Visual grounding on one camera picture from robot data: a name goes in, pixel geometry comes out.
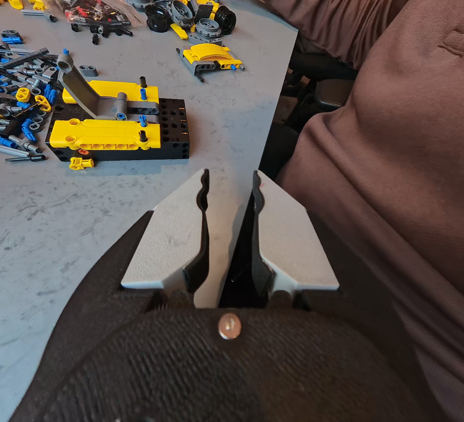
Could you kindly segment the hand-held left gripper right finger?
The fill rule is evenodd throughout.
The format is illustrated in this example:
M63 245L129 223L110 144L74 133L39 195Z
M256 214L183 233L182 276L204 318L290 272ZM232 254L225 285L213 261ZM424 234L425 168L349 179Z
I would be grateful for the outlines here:
M260 297L337 291L340 284L306 209L262 171L253 173L252 279Z

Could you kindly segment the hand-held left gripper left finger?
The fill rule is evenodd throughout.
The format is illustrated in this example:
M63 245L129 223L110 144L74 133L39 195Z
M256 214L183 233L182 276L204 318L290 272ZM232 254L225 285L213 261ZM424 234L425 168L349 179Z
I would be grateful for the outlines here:
M205 282L209 274L209 187L209 170L201 169L153 209L121 279L123 288L194 294Z

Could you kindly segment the pile of wheels and beams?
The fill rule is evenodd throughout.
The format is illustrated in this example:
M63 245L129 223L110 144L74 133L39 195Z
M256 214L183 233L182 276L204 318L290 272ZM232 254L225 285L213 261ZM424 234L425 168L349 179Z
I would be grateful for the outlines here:
M173 31L191 44L223 46L223 37L235 30L236 14L221 0L126 0L145 16L149 30Z

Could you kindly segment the yellow brick panel piece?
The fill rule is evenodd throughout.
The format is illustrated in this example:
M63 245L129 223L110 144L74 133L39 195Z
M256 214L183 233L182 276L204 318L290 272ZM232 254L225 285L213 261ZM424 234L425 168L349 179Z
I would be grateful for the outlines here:
M177 47L176 53L183 65L201 84L205 82L202 72L246 69L228 47L217 44L202 43L190 47Z

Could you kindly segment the yellow black brick vehicle model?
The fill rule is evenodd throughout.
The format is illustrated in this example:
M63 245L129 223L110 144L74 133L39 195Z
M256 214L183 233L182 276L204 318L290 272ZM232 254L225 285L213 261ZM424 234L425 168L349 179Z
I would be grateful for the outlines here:
M158 87L148 86L144 78L138 83L88 81L93 66L75 65L67 50L57 64L65 100L92 118L58 121L52 145L88 150L96 162L190 158L184 100L161 98Z

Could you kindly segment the grey desk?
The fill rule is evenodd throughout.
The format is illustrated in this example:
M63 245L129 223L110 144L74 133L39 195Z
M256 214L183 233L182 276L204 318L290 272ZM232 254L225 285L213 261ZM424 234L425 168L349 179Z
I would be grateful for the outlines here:
M172 32L145 25L133 37L91 42L1 5L1 30L17 30L26 49L67 48L100 79L159 87L184 99L192 150L188 160L96 163L72 171L46 150L41 163L6 163L1 156L1 421L28 388L61 311L99 258L146 211L201 168L210 170L207 222L212 270L195 295L215 307L229 267L258 165L292 54L297 30L257 0L221 0L237 16L226 45L245 71L214 72L200 84L182 65Z

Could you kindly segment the pile of small bricks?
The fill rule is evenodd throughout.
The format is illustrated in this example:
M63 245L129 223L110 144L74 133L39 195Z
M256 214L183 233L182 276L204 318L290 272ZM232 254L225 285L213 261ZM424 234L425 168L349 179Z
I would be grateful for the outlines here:
M58 81L57 56L42 49L14 51L23 38L17 31L1 33L1 161L40 163L50 152L69 165L72 157L96 159L85 149L72 150L51 143L58 121L91 119L77 103L65 100Z

